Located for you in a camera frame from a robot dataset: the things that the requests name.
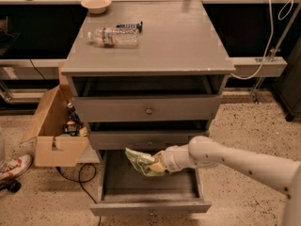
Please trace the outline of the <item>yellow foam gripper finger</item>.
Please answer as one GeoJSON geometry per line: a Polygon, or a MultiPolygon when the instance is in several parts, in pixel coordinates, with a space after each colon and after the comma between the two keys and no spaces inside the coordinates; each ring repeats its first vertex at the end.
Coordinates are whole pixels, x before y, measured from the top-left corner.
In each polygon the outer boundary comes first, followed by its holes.
{"type": "Polygon", "coordinates": [[[164,172],[165,171],[165,166],[161,162],[161,157],[162,157],[163,153],[164,153],[163,151],[160,151],[153,156],[154,162],[149,165],[149,168],[152,171],[155,171],[155,172],[164,172]]]}

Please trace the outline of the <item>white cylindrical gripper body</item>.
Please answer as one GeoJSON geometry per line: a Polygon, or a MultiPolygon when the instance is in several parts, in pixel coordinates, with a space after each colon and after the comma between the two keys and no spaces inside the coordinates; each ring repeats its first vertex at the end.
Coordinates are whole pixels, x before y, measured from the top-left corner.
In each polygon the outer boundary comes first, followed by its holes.
{"type": "Polygon", "coordinates": [[[188,144],[171,146],[166,148],[160,161],[169,172],[177,172],[183,169],[196,169],[199,167],[198,160],[194,157],[195,147],[188,144]]]}

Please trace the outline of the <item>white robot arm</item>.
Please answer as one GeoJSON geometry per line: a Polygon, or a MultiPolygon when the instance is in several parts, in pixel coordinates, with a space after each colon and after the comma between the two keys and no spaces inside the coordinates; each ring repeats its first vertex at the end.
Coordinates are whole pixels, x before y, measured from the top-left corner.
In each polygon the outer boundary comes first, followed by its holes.
{"type": "Polygon", "coordinates": [[[208,137],[193,137],[183,146],[168,147],[155,156],[151,170],[163,172],[223,164],[287,197],[282,226],[301,226],[301,162],[221,145],[208,137]]]}

